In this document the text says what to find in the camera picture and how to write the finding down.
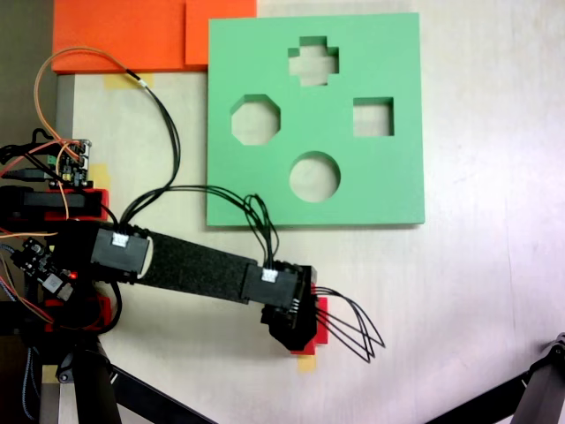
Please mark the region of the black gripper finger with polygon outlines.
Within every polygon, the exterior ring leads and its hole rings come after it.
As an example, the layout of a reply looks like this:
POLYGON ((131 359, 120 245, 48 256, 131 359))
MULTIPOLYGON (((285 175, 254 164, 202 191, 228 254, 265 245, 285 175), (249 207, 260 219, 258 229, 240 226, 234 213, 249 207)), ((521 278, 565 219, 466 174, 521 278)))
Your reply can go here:
POLYGON ((316 335, 316 314, 313 310, 292 314, 278 308, 264 307, 260 322, 268 326, 270 336, 288 351, 303 351, 316 335))

